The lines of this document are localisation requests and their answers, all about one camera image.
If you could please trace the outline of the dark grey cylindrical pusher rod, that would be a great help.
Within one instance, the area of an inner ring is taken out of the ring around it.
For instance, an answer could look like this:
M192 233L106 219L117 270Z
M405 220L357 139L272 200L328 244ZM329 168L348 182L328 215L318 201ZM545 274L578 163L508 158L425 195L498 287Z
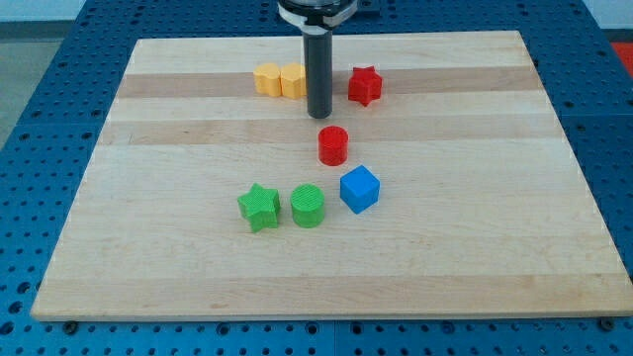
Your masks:
M308 114L325 119L332 112L332 31L303 40Z

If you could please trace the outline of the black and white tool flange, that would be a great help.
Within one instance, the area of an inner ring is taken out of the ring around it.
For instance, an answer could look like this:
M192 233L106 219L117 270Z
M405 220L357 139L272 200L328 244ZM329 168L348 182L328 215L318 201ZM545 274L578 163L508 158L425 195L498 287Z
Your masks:
M309 35L323 35L350 19L357 0L279 0L282 19Z

